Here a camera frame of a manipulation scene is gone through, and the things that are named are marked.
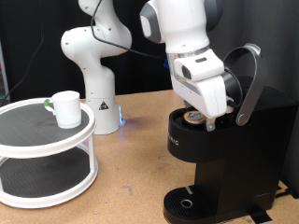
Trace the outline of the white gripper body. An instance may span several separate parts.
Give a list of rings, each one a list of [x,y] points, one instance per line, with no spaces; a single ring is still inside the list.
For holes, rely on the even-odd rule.
[[[220,75],[199,74],[191,79],[176,75],[171,76],[171,81],[174,92],[207,118],[214,119],[226,112],[226,89]]]

